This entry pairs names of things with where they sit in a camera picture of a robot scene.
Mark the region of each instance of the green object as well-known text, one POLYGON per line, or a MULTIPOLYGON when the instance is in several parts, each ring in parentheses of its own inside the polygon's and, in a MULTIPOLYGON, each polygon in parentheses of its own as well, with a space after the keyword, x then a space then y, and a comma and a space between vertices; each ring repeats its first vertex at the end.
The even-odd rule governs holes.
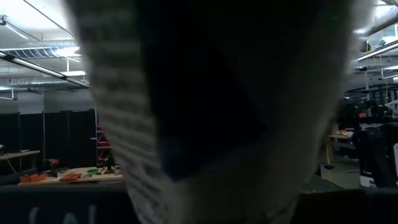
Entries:
POLYGON ((87 171, 87 175, 96 175, 98 172, 98 169, 91 169, 87 171))

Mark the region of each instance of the orange tool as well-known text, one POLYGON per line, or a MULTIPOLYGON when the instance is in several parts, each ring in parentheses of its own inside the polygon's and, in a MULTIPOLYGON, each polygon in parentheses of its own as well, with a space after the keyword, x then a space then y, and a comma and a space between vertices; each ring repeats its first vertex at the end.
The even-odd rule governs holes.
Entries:
POLYGON ((40 182, 45 179, 47 179, 47 174, 25 175, 25 176, 19 178, 21 183, 40 182))
POLYGON ((75 181, 81 177, 81 174, 68 174, 60 179, 61 182, 75 181))

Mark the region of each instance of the table top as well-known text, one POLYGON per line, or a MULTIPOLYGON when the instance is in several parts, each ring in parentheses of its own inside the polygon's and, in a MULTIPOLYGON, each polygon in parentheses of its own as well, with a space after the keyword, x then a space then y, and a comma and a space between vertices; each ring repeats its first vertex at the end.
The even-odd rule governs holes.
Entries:
POLYGON ((329 134, 330 138, 340 138, 340 139, 351 139, 349 136, 345 136, 344 134, 329 134))
POLYGON ((30 155, 36 155, 39 154, 40 151, 26 151, 26 152, 15 152, 15 153, 7 153, 5 155, 0 156, 0 161, 5 161, 8 159, 13 159, 13 158, 18 158, 18 157, 23 157, 23 156, 30 156, 30 155))
POLYGON ((19 183, 18 185, 45 185, 45 184, 69 184, 69 183, 75 183, 75 182, 94 182, 94 181, 99 181, 99 182, 107 182, 107 181, 122 181, 123 180, 123 175, 115 175, 115 174, 104 174, 106 171, 106 168, 101 171, 101 175, 92 175, 91 177, 81 177, 77 180, 74 181, 68 181, 68 182, 61 182, 59 179, 61 179, 63 176, 71 174, 71 173, 81 173, 81 174, 87 174, 87 171, 90 169, 98 169, 101 170, 100 168, 96 167, 82 167, 82 168, 74 168, 66 171, 65 173, 59 174, 58 177, 47 177, 47 179, 40 181, 40 182, 33 182, 33 183, 19 183))

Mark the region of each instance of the black curtain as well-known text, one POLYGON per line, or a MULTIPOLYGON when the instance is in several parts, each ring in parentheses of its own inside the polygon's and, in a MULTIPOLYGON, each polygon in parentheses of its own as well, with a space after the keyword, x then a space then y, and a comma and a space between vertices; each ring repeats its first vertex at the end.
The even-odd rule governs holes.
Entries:
MULTIPOLYGON (((40 150, 36 156, 36 168, 44 170, 44 114, 21 114, 20 121, 21 149, 40 150)), ((22 160, 22 170, 28 169, 31 158, 23 157, 22 160)))
POLYGON ((95 111, 70 113, 69 119, 70 167, 96 166, 96 123, 95 111))
POLYGON ((45 114, 45 158, 59 167, 96 166, 95 111, 45 114))
POLYGON ((45 159, 58 159, 59 167, 68 167, 69 112, 45 113, 45 159))
MULTIPOLYGON (((19 152, 21 149, 19 135, 19 113, 0 114, 0 144, 6 148, 4 153, 19 152)), ((10 159, 11 166, 19 172, 21 163, 19 159, 10 159)), ((6 161, 0 162, 0 175, 13 173, 6 161)))
POLYGON ((19 113, 0 114, 0 144, 6 146, 4 153, 19 152, 19 113))

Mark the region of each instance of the white wall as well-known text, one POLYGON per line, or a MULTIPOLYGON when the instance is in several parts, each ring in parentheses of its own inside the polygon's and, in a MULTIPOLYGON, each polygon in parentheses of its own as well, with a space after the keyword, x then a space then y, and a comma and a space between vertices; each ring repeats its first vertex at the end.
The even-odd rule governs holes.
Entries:
MULTIPOLYGON (((11 97, 11 94, 0 94, 11 97)), ((89 90, 46 91, 45 93, 16 93, 16 101, 0 100, 0 113, 31 114, 56 113, 59 111, 81 111, 95 107, 89 90)))

